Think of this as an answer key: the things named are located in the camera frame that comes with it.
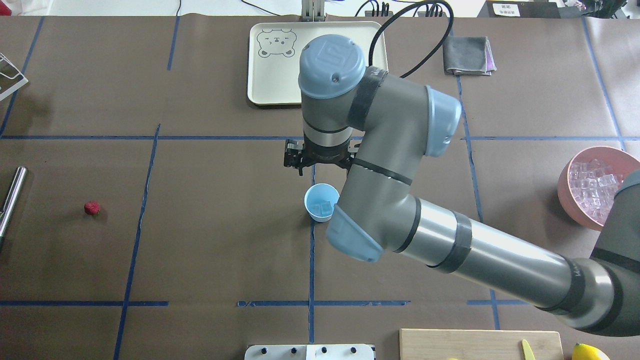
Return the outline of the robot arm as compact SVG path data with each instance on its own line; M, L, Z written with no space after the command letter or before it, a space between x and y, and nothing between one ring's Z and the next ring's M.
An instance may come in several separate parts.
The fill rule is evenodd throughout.
M603 337L639 334L639 171L624 177L590 255L571 258L494 228L413 189L426 158L441 157L463 114L456 96L367 64L340 34L297 50L300 142L286 165L346 171L327 223L343 255L386 253L495 289Z

